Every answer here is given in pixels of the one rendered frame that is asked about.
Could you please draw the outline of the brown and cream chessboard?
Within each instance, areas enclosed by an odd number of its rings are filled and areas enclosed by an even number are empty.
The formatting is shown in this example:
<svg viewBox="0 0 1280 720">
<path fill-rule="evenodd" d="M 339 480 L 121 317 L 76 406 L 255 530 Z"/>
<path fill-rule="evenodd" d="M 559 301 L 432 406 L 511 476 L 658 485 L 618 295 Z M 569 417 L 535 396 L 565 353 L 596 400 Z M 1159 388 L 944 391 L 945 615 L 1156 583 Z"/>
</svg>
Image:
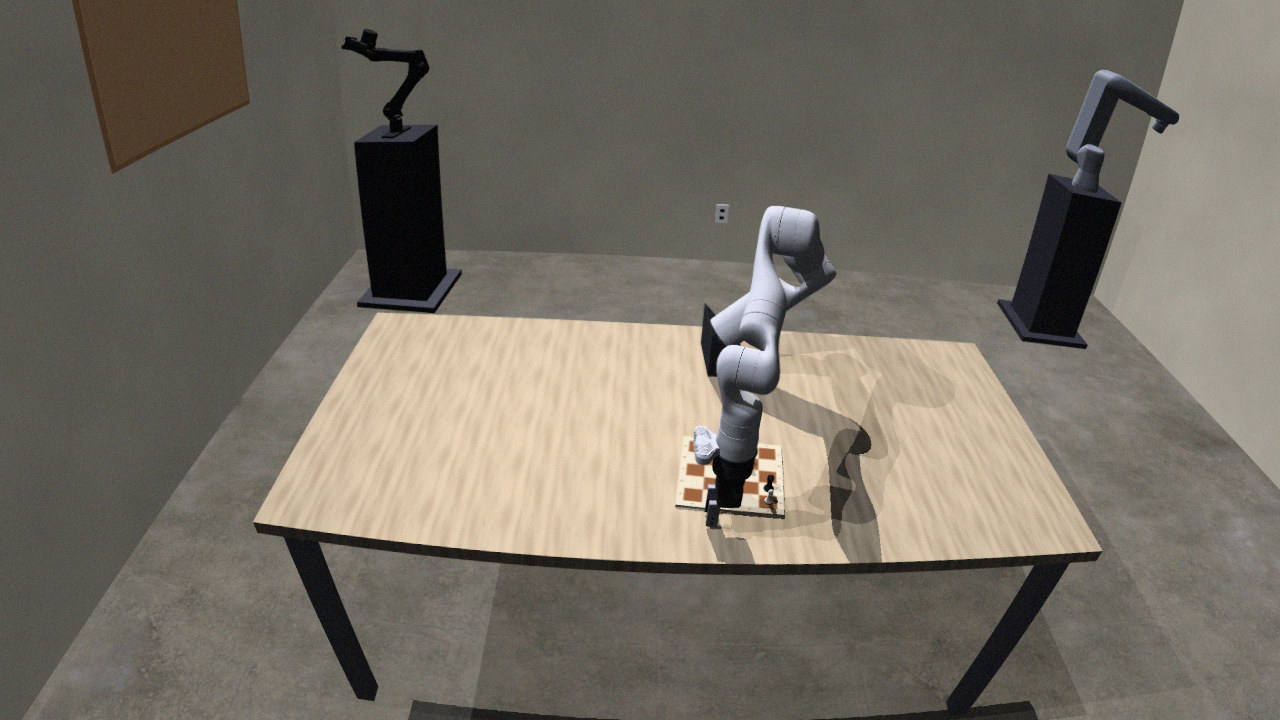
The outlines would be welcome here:
<svg viewBox="0 0 1280 720">
<path fill-rule="evenodd" d="M 713 460 L 707 466 L 695 462 L 692 446 L 692 437 L 684 436 L 675 507 L 704 510 L 708 484 L 716 484 L 716 474 L 712 470 Z M 764 502 L 768 492 L 763 489 L 768 475 L 774 475 L 772 482 L 774 495 L 771 505 Z M 758 445 L 753 475 L 744 483 L 741 506 L 739 509 L 721 509 L 721 511 L 785 518 L 782 450 L 780 445 Z"/>
</svg>

